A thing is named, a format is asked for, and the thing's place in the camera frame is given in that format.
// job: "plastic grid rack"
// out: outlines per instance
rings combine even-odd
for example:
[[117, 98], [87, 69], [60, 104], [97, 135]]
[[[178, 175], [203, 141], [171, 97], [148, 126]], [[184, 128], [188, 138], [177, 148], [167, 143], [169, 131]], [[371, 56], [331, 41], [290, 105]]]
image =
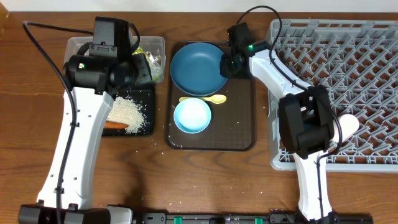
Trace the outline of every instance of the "plastic grid rack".
[[[266, 40], [272, 42], [278, 29], [279, 21], [272, 21]], [[284, 19], [274, 50], [298, 77], [328, 89], [337, 114], [359, 119], [340, 153], [327, 159], [328, 171], [398, 172], [397, 21]], [[269, 92], [271, 166], [295, 170], [280, 141], [277, 110]]]

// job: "light blue bowl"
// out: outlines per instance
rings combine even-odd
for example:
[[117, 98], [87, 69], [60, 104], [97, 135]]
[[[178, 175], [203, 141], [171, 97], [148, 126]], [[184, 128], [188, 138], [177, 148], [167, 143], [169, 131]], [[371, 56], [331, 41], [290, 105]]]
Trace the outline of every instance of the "light blue bowl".
[[210, 107], [203, 100], [196, 98], [183, 100], [174, 110], [175, 125], [188, 134], [203, 131], [210, 124], [210, 120]]

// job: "white backdrop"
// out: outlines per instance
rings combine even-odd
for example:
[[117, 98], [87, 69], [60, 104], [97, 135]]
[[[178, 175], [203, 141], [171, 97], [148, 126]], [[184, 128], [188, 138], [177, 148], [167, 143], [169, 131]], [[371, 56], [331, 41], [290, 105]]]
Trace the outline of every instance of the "white backdrop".
[[9, 11], [242, 12], [265, 4], [285, 12], [398, 12], [397, 0], [0, 0]]

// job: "brown tabletop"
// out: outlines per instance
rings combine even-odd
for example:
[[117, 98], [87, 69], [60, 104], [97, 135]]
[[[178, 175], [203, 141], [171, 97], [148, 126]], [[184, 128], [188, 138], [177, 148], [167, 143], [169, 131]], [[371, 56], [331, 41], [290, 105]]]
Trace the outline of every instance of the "brown tabletop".
[[[63, 110], [63, 87], [22, 29], [22, 21], [93, 30], [95, 16], [135, 23], [141, 35], [166, 41], [226, 40], [240, 13], [12, 12], [0, 41], [0, 223], [16, 223], [19, 207], [34, 203], [52, 163]], [[398, 20], [398, 14], [282, 13], [291, 19]], [[245, 17], [263, 38], [275, 17]], [[67, 40], [76, 34], [32, 28], [62, 67]], [[156, 86], [156, 125], [145, 138], [103, 138], [94, 180], [94, 206], [123, 203], [170, 213], [269, 213], [296, 210], [296, 172], [269, 165], [267, 89], [256, 82], [257, 143], [247, 152], [180, 151], [164, 140], [167, 87]], [[370, 213], [375, 223], [398, 223], [398, 174], [328, 173], [328, 194], [339, 213]]]

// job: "green tape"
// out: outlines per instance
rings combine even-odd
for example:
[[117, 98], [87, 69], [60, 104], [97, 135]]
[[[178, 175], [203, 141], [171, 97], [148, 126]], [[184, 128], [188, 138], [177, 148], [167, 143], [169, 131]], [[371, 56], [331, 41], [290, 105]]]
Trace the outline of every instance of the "green tape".
[[174, 217], [174, 224], [182, 224], [182, 217]]
[[262, 218], [255, 218], [254, 224], [262, 224]]

